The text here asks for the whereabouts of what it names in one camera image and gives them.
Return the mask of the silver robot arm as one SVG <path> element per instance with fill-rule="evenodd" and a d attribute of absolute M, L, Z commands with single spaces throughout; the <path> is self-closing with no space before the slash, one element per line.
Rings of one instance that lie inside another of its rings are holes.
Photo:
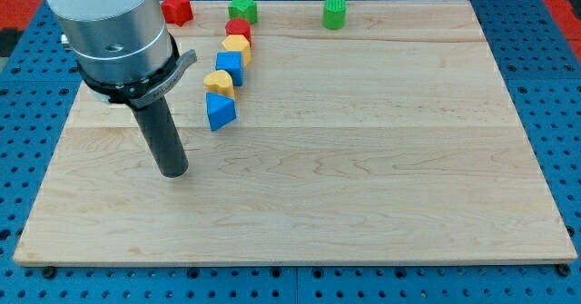
<path fill-rule="evenodd" d="M 85 83 L 109 103 L 161 100 L 197 60 L 181 54 L 159 0 L 46 0 Z"/>

